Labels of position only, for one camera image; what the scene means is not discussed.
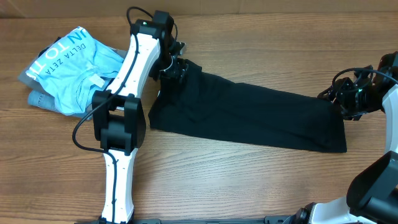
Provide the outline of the black t-shirt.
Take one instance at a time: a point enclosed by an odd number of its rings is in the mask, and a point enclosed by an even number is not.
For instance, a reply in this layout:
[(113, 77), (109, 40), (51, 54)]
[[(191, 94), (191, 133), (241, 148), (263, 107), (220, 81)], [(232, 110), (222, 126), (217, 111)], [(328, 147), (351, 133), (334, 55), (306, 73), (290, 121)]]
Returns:
[(152, 129), (317, 152), (347, 151), (343, 118), (330, 102), (203, 72), (187, 60), (181, 82), (161, 81)]

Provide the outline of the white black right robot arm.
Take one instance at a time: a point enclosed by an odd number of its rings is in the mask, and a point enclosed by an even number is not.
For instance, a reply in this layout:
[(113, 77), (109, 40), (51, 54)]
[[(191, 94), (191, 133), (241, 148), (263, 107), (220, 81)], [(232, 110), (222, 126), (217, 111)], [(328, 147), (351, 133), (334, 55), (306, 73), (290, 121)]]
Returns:
[(286, 224), (397, 224), (397, 79), (373, 70), (358, 75), (362, 86), (335, 77), (327, 89), (346, 119), (382, 110), (386, 115), (384, 155), (357, 175), (346, 196), (328, 203), (310, 203), (284, 220)]

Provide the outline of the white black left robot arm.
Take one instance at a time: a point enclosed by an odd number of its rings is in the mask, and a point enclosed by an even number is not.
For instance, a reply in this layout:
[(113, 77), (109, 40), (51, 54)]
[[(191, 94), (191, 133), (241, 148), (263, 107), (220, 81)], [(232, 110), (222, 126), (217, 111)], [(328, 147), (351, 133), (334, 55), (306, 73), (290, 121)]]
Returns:
[(171, 17), (137, 20), (121, 69), (93, 95), (95, 138), (106, 163), (105, 203), (98, 223), (132, 223), (134, 160), (146, 134), (141, 97), (148, 78), (180, 82), (188, 66), (180, 59), (185, 44), (171, 33)]

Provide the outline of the light blue printed t-shirt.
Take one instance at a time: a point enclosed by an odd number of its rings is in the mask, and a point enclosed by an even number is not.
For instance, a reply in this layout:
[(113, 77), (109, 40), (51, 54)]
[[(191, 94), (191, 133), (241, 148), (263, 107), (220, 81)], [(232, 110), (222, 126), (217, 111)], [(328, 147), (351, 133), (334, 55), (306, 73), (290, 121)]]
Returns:
[(25, 74), (54, 97), (57, 111), (70, 116), (86, 112), (94, 92), (104, 90), (117, 76), (123, 60), (77, 27), (38, 56)]

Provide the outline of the blue denim folded jeans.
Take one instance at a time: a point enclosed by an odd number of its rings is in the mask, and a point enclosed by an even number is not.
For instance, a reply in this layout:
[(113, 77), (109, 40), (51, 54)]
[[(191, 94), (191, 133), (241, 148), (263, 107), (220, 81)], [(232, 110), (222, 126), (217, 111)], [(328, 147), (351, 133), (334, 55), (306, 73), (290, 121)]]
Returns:
[(45, 94), (32, 90), (28, 95), (28, 104), (78, 118), (84, 118), (93, 109), (92, 99), (96, 88), (88, 91), (87, 89), (62, 87), (59, 90), (49, 91), (49, 94)]

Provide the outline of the grey folded garment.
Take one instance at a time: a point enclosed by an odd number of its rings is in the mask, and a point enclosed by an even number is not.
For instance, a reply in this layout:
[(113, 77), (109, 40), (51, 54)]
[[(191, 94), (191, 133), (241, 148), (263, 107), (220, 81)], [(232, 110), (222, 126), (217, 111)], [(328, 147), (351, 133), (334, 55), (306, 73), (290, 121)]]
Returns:
[[(116, 52), (119, 56), (122, 58), (125, 58), (127, 55), (127, 51), (125, 50), (120, 50), (120, 49), (112, 49), (114, 52)], [(44, 110), (49, 110), (53, 111), (56, 113), (60, 113), (58, 109), (55, 107), (55, 100), (54, 97), (48, 94), (40, 85), (39, 82), (35, 81), (31, 77), (28, 77), (25, 74), (25, 70), (20, 73), (18, 80), (28, 86), (29, 88), (32, 89), (32, 91), (29, 93), (28, 98), (27, 98), (27, 103), (30, 106), (35, 106)], [(88, 105), (86, 108), (86, 112), (83, 114), (73, 114), (72, 116), (82, 118), (84, 115), (86, 115), (87, 112), (90, 112), (92, 109), (91, 104)]]

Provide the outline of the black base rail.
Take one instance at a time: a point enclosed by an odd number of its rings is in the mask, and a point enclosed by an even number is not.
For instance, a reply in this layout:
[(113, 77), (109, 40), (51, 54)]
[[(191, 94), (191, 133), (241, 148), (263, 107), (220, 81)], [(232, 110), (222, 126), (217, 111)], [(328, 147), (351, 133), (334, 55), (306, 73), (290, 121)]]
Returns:
[(266, 216), (264, 218), (234, 218), (234, 219), (206, 219), (206, 220), (161, 220), (137, 219), (133, 224), (283, 224), (289, 219), (287, 215)]

